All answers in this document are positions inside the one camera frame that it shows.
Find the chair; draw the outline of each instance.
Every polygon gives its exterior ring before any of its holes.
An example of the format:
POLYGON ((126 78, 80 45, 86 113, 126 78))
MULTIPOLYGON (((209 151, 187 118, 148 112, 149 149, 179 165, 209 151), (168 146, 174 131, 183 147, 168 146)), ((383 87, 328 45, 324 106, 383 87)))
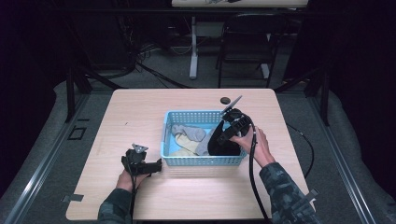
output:
POLYGON ((216 63, 216 68, 219 69, 218 88, 221 87, 224 63, 256 63, 258 65, 256 69, 260 68, 262 63, 269 64, 266 83, 268 88, 279 40, 288 25, 286 17, 280 14, 244 13, 231 16, 224 23, 221 34, 219 57, 216 63))

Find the basket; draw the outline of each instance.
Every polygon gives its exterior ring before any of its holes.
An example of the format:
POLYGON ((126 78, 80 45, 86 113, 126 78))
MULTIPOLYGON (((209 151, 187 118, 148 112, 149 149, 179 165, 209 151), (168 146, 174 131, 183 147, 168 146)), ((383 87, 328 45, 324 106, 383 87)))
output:
POLYGON ((182 124, 203 128, 206 133, 216 128, 221 121, 221 111, 168 111, 163 121, 163 139, 161 141, 161 156, 169 166, 237 166, 241 163, 247 153, 241 148, 239 156, 197 156, 197 157, 172 157, 169 156, 180 146, 172 135, 172 126, 182 124))

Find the table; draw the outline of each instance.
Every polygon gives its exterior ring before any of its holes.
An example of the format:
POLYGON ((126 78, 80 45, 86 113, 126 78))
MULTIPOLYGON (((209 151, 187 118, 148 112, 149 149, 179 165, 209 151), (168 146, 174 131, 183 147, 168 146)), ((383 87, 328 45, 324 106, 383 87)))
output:
MULTIPOLYGON (((168 110, 222 110, 221 97, 234 100, 267 134, 271 151, 304 194, 308 189, 276 95, 268 89, 166 89, 114 91, 93 142, 66 217, 96 219, 100 204, 115 188, 123 167, 121 156, 132 143, 148 147, 146 162, 160 156, 163 120, 168 110)), ((269 196, 255 162, 257 189, 271 217, 269 196)), ((168 166, 140 186, 135 220, 255 219, 262 213, 248 178, 248 157, 239 166, 168 166)))
MULTIPOLYGON (((173 0, 172 7, 306 7, 308 0, 240 0, 238 2, 229 3, 225 0, 217 3, 210 3, 211 0, 173 0)), ((190 79, 197 78, 198 67, 198 53, 196 42, 196 27, 197 23, 195 17, 191 20, 191 65, 190 65, 190 79)), ((268 66, 262 64, 262 71, 264 75, 268 75, 268 66)))

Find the camouflage sleeve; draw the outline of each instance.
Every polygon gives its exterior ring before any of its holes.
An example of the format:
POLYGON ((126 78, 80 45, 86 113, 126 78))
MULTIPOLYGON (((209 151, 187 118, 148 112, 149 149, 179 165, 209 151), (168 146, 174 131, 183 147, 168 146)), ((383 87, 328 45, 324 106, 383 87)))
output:
POLYGON ((113 189, 100 205, 98 212, 99 223, 132 223, 131 216, 129 215, 131 198, 132 193, 127 190, 113 189))
POLYGON ((260 177, 271 199, 273 223, 321 223, 305 195, 279 163, 262 167, 260 177))

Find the human hand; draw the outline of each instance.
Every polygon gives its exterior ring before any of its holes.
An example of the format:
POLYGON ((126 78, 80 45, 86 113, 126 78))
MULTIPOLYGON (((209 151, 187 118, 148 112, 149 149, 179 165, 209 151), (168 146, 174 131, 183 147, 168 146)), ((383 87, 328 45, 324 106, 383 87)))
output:
MULTIPOLYGON (((149 175, 138 175, 136 177, 136 188, 147 176, 149 175)), ((119 180, 117 181, 116 189, 125 189, 132 193, 132 188, 133 188, 133 184, 132 184, 131 175, 126 170, 123 170, 119 176, 119 180)))
MULTIPOLYGON (((271 155, 270 148, 265 133, 259 127, 256 128, 256 147, 254 150, 254 159, 260 167, 266 166, 268 163, 275 162, 275 158, 271 155)), ((243 137, 233 136, 230 141, 237 143, 248 154, 251 150, 251 141, 253 139, 253 128, 250 127, 247 134, 243 137)))

